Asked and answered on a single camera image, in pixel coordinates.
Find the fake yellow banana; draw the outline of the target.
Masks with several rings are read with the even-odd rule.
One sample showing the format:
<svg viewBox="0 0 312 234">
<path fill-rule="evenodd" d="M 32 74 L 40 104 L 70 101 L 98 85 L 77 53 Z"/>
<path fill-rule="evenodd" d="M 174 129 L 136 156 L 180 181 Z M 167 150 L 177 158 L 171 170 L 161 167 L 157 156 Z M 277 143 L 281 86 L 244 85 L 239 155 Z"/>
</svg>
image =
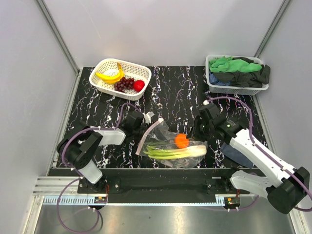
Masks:
<svg viewBox="0 0 312 234">
<path fill-rule="evenodd" d="M 96 76 L 107 84 L 115 84 L 124 77 L 124 71 L 119 62 L 109 62 L 96 71 Z"/>
</svg>

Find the fake orange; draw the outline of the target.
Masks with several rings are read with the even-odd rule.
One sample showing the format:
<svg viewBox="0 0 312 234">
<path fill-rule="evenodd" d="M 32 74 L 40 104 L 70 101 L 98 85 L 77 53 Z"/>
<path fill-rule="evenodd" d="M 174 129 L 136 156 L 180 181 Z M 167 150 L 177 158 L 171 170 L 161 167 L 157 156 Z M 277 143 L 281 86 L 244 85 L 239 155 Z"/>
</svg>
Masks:
<svg viewBox="0 0 312 234">
<path fill-rule="evenodd" d="M 187 148 L 189 146 L 189 139 L 187 139 L 187 135 L 177 134 L 175 137 L 175 145 L 180 149 Z"/>
</svg>

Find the fake green celery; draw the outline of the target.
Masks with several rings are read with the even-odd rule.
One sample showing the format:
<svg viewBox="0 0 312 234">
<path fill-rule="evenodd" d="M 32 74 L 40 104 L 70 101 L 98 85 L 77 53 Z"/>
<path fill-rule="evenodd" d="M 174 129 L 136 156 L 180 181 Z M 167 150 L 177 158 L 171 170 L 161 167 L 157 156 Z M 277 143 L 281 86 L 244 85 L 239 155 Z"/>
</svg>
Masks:
<svg viewBox="0 0 312 234">
<path fill-rule="evenodd" d="M 207 152 L 205 145 L 194 145 L 182 149 L 160 149 L 155 146 L 147 146 L 143 151 L 149 158 L 157 160 L 172 160 L 180 158 L 204 156 Z"/>
</svg>

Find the clear zip top bag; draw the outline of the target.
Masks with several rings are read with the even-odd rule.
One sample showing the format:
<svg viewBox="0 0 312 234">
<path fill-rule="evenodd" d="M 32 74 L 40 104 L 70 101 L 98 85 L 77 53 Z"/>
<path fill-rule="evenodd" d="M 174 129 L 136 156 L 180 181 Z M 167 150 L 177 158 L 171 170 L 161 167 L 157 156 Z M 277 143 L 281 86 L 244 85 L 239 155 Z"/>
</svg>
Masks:
<svg viewBox="0 0 312 234">
<path fill-rule="evenodd" d="M 175 137 L 177 134 L 179 133 L 170 132 L 165 120 L 159 118 L 144 133 L 143 137 L 137 145 L 136 155 L 149 158 L 146 154 L 143 153 L 143 151 L 146 150 L 147 146 L 155 146 L 160 149 L 179 149 L 175 145 Z M 207 142 L 189 140 L 189 146 L 194 145 L 205 145 L 207 147 Z M 201 162 L 205 155 L 172 160 L 157 160 L 153 158 L 149 159 L 155 160 L 170 168 L 193 168 Z"/>
</svg>

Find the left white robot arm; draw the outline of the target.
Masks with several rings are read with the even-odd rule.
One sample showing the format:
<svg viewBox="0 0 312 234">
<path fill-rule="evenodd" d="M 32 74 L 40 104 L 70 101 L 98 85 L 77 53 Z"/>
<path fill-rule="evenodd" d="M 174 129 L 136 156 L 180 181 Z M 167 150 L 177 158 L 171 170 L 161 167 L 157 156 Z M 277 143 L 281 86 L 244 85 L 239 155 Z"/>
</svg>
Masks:
<svg viewBox="0 0 312 234">
<path fill-rule="evenodd" d="M 121 145 L 140 138 L 152 122 L 153 112 L 131 111 L 114 128 L 92 127 L 82 122 L 57 145 L 63 164 L 75 170 L 94 193 L 108 188 L 104 174 L 96 166 L 93 156 L 99 146 Z"/>
</svg>

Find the fake purple grapes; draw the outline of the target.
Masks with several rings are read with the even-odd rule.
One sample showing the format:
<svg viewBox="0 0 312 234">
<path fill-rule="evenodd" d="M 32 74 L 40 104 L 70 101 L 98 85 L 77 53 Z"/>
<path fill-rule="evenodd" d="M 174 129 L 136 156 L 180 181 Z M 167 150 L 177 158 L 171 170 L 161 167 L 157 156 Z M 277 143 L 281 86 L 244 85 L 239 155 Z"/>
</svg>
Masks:
<svg viewBox="0 0 312 234">
<path fill-rule="evenodd" d="M 134 78 L 122 77 L 120 81 L 114 84 L 114 90 L 124 93 L 125 90 L 133 89 Z"/>
</svg>

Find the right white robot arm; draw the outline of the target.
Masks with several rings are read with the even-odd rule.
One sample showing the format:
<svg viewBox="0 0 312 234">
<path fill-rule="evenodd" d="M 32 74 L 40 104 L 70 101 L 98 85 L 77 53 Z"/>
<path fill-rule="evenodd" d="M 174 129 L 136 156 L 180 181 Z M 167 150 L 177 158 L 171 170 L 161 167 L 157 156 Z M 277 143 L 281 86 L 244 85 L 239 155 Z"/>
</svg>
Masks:
<svg viewBox="0 0 312 234">
<path fill-rule="evenodd" d="M 244 122 L 237 118 L 227 119 L 213 103 L 199 109 L 187 137 L 199 141 L 207 141 L 210 137 L 222 140 L 264 174 L 261 177 L 236 169 L 221 181 L 226 193 L 245 190 L 264 197 L 282 214 L 288 214 L 305 196 L 311 195 L 307 169 L 295 168 L 280 159 L 252 135 Z"/>
</svg>

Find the fake red apple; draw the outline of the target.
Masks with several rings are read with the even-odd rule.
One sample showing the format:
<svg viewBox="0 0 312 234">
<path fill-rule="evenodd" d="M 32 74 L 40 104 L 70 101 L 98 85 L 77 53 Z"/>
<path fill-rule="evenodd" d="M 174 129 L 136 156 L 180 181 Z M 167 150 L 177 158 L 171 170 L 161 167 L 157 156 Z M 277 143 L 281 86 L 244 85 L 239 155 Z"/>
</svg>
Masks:
<svg viewBox="0 0 312 234">
<path fill-rule="evenodd" d="M 133 84 L 133 89 L 136 92 L 140 92 L 145 87 L 145 82 L 142 80 L 136 80 Z"/>
</svg>

